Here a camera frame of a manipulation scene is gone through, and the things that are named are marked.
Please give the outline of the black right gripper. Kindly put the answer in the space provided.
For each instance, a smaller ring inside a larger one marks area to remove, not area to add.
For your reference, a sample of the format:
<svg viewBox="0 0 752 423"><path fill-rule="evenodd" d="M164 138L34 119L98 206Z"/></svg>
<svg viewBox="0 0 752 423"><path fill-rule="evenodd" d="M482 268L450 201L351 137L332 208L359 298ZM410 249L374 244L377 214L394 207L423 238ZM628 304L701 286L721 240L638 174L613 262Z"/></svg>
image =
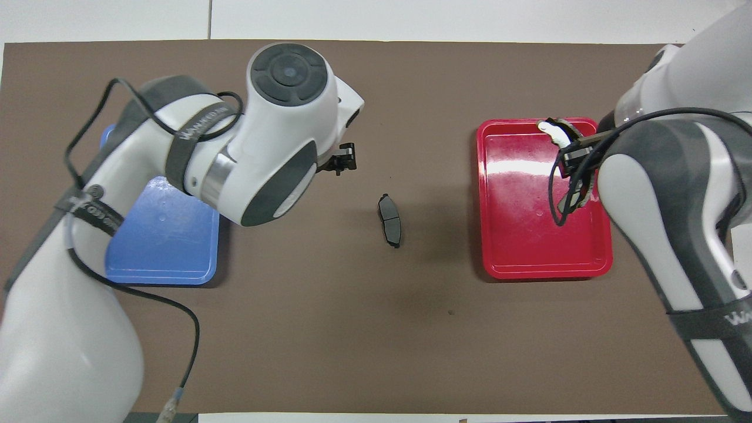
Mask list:
<svg viewBox="0 0 752 423"><path fill-rule="evenodd" d="M559 148L561 155L558 169L563 179L570 177L593 152L596 145L605 141L607 137L614 134L614 130L605 132L596 132L591 136L574 137L566 134L564 147Z"/></svg>

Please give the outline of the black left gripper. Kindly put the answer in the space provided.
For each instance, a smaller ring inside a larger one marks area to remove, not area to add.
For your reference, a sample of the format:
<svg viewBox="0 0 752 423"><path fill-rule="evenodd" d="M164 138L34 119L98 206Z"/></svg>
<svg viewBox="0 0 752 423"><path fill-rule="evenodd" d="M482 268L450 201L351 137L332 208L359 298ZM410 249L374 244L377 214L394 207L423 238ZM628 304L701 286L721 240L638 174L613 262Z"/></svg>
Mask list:
<svg viewBox="0 0 752 423"><path fill-rule="evenodd" d="M338 145L328 155L327 160L317 166L317 172L334 172L336 176L341 176L343 172L355 171L357 169L357 155L355 155L354 143Z"/></svg>

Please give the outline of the curved grey brake shoe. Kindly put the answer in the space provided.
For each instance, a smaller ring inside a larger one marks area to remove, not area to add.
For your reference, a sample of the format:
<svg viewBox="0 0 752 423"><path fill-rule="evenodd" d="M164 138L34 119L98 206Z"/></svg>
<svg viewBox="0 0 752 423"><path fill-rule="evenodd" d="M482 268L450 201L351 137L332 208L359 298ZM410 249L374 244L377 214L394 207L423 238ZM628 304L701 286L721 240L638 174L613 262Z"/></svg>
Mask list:
<svg viewBox="0 0 752 423"><path fill-rule="evenodd" d="M564 225L567 217L575 210L583 208L593 195L595 188L595 171L592 167L586 168L581 176L576 176L579 168L567 179L569 179L568 187L561 200L558 203L553 202L553 180L554 176L559 176L560 172L558 165L561 155L559 148L564 147L566 140L566 134L574 137L584 136L581 131L575 128L574 124L565 119L547 118L540 120L536 124L537 128L550 137L551 143L558 148L556 153L552 169L549 174L548 180L548 201L549 208L552 212L554 222L558 225Z"/></svg>

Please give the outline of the dark brake pad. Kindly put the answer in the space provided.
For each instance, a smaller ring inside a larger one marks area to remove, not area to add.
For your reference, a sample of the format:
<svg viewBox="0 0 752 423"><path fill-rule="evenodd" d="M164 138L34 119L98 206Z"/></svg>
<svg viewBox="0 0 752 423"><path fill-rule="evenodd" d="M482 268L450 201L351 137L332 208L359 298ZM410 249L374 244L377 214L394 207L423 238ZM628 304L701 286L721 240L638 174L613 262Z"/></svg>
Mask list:
<svg viewBox="0 0 752 423"><path fill-rule="evenodd" d="M387 193L379 198L378 213L385 241L389 246L399 249L402 244L402 220L398 214L397 204Z"/></svg>

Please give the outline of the red plastic tray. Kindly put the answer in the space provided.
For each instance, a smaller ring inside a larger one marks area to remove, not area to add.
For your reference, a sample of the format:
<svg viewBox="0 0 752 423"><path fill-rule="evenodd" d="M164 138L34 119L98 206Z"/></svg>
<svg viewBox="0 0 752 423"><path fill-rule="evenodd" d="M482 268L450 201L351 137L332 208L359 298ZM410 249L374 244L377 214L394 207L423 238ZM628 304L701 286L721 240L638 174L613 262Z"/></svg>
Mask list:
<svg viewBox="0 0 752 423"><path fill-rule="evenodd" d="M537 118L481 123L476 150L482 263L492 278L586 280L612 268L612 228L597 196L562 227L554 222L548 193L559 200L568 182Z"/></svg>

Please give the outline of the brown table mat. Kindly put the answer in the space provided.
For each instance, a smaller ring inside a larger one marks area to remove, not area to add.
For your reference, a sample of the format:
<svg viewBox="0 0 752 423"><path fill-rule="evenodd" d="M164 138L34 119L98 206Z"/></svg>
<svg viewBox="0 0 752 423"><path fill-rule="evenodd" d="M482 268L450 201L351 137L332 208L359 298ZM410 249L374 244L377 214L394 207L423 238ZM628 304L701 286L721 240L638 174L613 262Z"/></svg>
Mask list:
<svg viewBox="0 0 752 423"><path fill-rule="evenodd" d="M306 45L364 99L343 138L358 169L223 227L209 288L154 289L201 322L183 412L721 413L620 233L591 280L496 282L482 263L478 126L599 120L659 45Z"/></svg>

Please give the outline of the blue plastic tray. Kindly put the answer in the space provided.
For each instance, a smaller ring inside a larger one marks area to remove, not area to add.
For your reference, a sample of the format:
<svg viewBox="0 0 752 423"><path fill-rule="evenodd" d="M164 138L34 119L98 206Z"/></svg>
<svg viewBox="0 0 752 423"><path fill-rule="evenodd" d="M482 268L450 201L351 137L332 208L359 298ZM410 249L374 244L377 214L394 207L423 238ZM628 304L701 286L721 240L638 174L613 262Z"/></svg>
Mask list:
<svg viewBox="0 0 752 423"><path fill-rule="evenodd" d="M156 176L109 243L106 276L124 286L201 287L217 271L220 215Z"/></svg>

